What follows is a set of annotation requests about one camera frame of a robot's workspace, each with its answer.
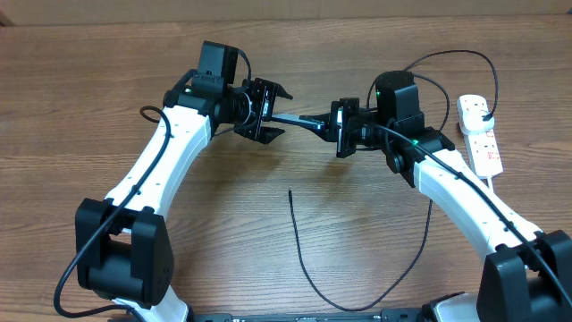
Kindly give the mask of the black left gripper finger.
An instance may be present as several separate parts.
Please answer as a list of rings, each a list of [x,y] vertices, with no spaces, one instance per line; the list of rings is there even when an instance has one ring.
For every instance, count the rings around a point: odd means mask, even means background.
[[[284,133],[284,129],[262,126],[257,136],[257,141],[262,144],[269,144]]]
[[[293,96],[289,94],[286,89],[279,83],[273,83],[273,90],[272,90],[273,99],[278,97],[286,98],[288,100],[292,100]]]

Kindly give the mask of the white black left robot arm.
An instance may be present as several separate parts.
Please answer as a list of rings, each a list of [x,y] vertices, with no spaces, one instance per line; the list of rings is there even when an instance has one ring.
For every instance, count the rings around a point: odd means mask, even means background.
[[[264,144],[282,130],[262,126],[282,85],[256,78],[230,87],[223,77],[204,86],[184,78],[157,108],[157,128],[135,165],[104,199],[84,199],[75,215],[77,255],[63,274],[111,303],[89,315],[124,310],[138,321],[191,321],[194,313],[172,288],[174,255],[166,219],[177,190],[217,127]]]

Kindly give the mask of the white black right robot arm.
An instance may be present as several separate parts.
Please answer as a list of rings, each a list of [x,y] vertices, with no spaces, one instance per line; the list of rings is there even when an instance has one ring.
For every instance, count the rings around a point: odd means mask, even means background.
[[[416,321],[569,321],[571,239],[525,220],[468,169],[454,144],[425,126],[417,97],[382,95],[373,112],[354,98],[327,114],[300,116],[301,126],[337,145],[378,148],[394,173],[436,203],[483,261],[476,294],[459,292],[425,304]]]

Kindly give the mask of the blue Galaxy smartphone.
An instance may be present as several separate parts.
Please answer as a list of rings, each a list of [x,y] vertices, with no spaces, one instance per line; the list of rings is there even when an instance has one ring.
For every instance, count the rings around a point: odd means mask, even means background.
[[[325,127],[324,122],[303,115],[273,114],[270,120],[277,123],[296,125],[311,131],[322,131]]]

